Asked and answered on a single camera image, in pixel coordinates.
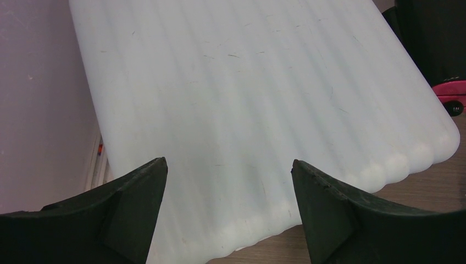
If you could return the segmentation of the light blue hard-shell suitcase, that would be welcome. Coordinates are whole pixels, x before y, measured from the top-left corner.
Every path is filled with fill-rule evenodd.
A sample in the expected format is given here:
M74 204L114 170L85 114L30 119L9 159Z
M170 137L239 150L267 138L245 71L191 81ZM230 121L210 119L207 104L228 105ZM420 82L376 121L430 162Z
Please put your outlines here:
M70 1L114 177L164 157L148 263L206 263L301 224L303 160L367 192L458 128L373 1Z

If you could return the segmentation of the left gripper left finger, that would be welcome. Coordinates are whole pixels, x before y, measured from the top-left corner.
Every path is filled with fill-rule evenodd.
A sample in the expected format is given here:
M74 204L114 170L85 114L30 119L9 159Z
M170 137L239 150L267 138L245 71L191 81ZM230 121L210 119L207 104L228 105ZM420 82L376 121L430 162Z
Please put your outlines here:
M80 195L1 215L1 263L145 263L168 175L164 157Z

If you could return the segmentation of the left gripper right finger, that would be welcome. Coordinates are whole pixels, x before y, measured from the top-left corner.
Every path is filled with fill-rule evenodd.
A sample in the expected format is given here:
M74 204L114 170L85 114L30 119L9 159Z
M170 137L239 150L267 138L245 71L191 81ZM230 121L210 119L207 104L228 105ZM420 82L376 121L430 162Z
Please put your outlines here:
M465 263L465 211L385 200L305 161L291 175L312 263Z

